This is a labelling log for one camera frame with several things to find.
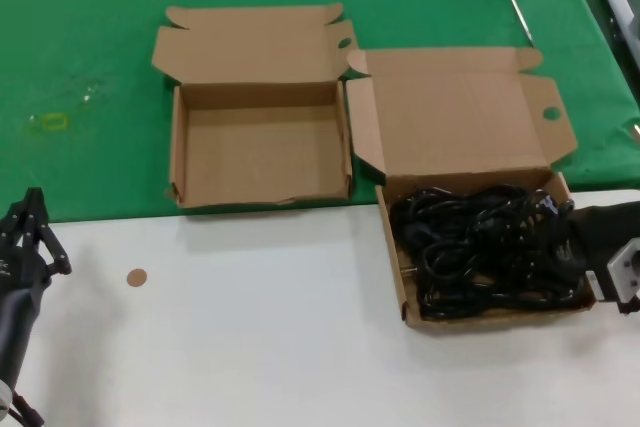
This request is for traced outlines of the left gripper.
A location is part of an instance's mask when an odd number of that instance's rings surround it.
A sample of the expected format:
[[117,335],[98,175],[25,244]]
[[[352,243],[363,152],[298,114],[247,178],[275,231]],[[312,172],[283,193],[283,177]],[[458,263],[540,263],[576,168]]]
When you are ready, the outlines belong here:
[[[24,236],[32,237],[32,243],[16,245]],[[46,264],[38,243],[46,247],[51,262]],[[28,188],[24,198],[12,203],[1,219],[1,296],[47,289],[51,276],[71,272],[67,253],[49,225],[43,190]]]

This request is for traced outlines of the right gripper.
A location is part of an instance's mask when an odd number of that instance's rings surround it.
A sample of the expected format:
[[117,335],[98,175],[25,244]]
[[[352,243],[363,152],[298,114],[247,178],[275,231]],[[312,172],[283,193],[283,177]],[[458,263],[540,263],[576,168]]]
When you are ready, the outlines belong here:
[[571,215],[571,239],[551,248],[560,273],[607,272],[608,263],[630,240],[639,237],[639,202],[575,209],[571,199],[557,202],[537,194],[537,219],[560,220]]

